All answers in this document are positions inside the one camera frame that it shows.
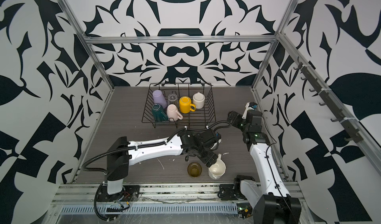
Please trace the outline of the lavender plastic cup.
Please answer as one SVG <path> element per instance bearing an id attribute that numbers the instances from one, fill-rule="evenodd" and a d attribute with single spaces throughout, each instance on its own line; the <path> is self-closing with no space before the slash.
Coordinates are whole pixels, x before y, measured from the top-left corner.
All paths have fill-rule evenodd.
<path id="1" fill-rule="evenodd" d="M 153 96 L 153 101 L 155 104 L 161 105 L 164 109 L 167 108 L 168 104 L 167 104 L 165 96 L 161 90 L 155 90 L 152 93 L 152 96 Z"/>

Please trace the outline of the cream mug pink handle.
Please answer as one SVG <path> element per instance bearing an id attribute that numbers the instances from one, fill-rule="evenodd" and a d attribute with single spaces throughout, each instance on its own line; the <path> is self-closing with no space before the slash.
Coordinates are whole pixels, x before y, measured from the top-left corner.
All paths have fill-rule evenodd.
<path id="1" fill-rule="evenodd" d="M 175 104 L 170 104 L 167 106 L 167 116 L 168 119 L 173 122 L 183 119 L 183 115 L 178 111 Z"/>

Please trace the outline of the cream white mug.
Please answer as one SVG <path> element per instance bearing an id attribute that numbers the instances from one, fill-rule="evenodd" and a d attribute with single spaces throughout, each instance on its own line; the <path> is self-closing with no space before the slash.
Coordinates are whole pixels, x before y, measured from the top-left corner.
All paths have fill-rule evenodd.
<path id="1" fill-rule="evenodd" d="M 225 174 L 226 164 L 222 160 L 222 155 L 218 154 L 218 158 L 215 164 L 208 168 L 208 175 L 213 180 L 218 180 Z"/>

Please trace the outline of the white mug red inside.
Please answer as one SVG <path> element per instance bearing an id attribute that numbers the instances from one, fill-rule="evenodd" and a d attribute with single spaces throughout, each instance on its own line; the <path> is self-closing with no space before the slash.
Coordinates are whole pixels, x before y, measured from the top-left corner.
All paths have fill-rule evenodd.
<path id="1" fill-rule="evenodd" d="M 192 97 L 192 103 L 195 105 L 197 110 L 200 110 L 204 107 L 205 95 L 197 92 Z"/>

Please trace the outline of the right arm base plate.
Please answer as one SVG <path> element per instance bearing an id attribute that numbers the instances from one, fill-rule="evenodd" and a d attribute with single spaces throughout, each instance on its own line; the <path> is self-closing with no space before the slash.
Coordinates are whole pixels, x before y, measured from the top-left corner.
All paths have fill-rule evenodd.
<path id="1" fill-rule="evenodd" d="M 247 200 L 234 184 L 220 184 L 217 196 L 222 201 Z"/>

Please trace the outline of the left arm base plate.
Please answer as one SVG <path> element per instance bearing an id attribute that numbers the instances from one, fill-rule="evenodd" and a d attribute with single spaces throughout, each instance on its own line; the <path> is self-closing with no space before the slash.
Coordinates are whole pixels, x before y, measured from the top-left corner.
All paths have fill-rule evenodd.
<path id="1" fill-rule="evenodd" d="M 116 194 L 108 194 L 107 186 L 102 185 L 101 189 L 96 192 L 95 200 L 97 202 L 113 202 L 119 200 L 120 202 L 130 202 L 140 195 L 139 185 L 124 185 L 122 191 Z"/>

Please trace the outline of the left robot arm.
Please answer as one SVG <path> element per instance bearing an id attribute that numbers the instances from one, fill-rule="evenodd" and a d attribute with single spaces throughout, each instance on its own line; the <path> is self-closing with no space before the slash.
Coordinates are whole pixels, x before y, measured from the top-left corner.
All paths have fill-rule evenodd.
<path id="1" fill-rule="evenodd" d="M 115 195 L 123 192 L 123 180 L 129 174 L 129 167 L 150 159 L 163 156 L 198 157 L 207 167 L 217 162 L 214 153 L 222 140 L 222 136 L 211 128 L 192 130 L 182 128 L 167 138 L 149 141 L 128 141 L 119 138 L 108 150 L 106 186 L 107 194 Z"/>

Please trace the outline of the aluminium frame crossbar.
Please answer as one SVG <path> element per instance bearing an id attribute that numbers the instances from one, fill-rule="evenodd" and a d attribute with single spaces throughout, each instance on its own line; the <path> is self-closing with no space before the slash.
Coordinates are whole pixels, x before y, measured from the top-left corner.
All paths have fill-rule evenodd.
<path id="1" fill-rule="evenodd" d="M 153 37 L 84 37 L 88 44 L 102 43 L 186 43 L 186 42 L 273 42 L 273 35 L 261 36 L 153 36 Z"/>

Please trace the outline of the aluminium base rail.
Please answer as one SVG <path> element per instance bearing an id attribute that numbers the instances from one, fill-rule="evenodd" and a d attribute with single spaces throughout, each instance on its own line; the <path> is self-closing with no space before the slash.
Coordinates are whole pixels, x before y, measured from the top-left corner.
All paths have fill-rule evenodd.
<path id="1" fill-rule="evenodd" d="M 138 191 L 127 191 L 122 194 L 131 204 L 183 204 L 183 203 L 247 203 L 243 198 L 224 200 L 218 197 L 219 186 L 223 183 L 138 183 Z M 52 201 L 56 204 L 92 204 L 98 184 L 74 183 L 60 185 Z"/>

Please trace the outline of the dark green mug white inside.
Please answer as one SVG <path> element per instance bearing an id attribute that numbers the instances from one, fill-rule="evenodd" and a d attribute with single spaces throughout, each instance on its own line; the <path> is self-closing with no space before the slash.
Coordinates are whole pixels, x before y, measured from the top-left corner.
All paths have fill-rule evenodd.
<path id="1" fill-rule="evenodd" d="M 164 122 L 164 121 L 169 120 L 169 118 L 168 118 L 166 112 L 164 111 L 164 108 L 162 105 L 154 104 L 152 106 L 151 111 L 152 111 L 153 118 L 154 118 L 155 122 Z"/>

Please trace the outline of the yellow mug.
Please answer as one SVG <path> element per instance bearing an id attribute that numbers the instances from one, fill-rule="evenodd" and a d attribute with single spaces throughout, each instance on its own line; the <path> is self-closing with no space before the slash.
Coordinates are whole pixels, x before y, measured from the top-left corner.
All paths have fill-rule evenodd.
<path id="1" fill-rule="evenodd" d="M 180 105 L 180 112 L 183 114 L 196 111 L 196 107 L 191 102 L 191 99 L 189 97 L 186 97 L 186 96 L 181 97 L 179 99 L 179 105 Z"/>

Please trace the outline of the clear glass tumbler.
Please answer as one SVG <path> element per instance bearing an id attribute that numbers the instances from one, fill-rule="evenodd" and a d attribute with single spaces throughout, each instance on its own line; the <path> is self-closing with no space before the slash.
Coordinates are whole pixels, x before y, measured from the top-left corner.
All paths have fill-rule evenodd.
<path id="1" fill-rule="evenodd" d="M 168 105 L 175 105 L 178 107 L 179 106 L 178 95 L 174 93 L 170 94 L 168 96 L 167 102 L 168 102 Z"/>

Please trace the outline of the olive green glass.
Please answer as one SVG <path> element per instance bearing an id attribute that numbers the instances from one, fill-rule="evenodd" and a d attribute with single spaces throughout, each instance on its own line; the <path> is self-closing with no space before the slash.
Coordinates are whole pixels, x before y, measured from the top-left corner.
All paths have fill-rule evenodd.
<path id="1" fill-rule="evenodd" d="M 192 162 L 188 165 L 187 172 L 190 177 L 197 178 L 202 173 L 202 167 L 199 163 Z"/>

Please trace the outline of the grey wall hook rail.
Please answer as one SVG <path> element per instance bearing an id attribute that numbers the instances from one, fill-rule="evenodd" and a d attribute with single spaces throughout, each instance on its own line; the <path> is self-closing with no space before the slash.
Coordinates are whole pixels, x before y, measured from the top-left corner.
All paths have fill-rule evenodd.
<path id="1" fill-rule="evenodd" d="M 308 81 L 311 84 L 312 89 L 310 89 L 310 92 L 317 94 L 321 98 L 322 103 L 319 103 L 319 105 L 328 107 L 334 115 L 331 122 L 340 123 L 348 133 L 349 137 L 344 140 L 355 143 L 362 142 L 364 138 L 360 134 L 358 125 L 355 124 L 356 118 L 345 111 L 343 103 L 339 101 L 333 90 L 329 88 L 310 64 L 304 64 L 299 58 L 297 63 L 298 65 L 294 69 L 299 70 L 303 74 L 302 80 Z"/>

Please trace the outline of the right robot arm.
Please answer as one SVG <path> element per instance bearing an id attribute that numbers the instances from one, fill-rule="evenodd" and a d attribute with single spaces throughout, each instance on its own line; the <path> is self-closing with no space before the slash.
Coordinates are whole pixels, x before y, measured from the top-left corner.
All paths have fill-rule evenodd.
<path id="1" fill-rule="evenodd" d="M 285 187 L 272 156 L 268 136 L 262 132 L 262 113 L 248 110 L 246 115 L 228 113 L 227 121 L 241 130 L 243 142 L 253 158 L 260 185 L 253 180 L 239 179 L 239 191 L 252 207 L 255 224 L 297 224 L 302 206 Z"/>

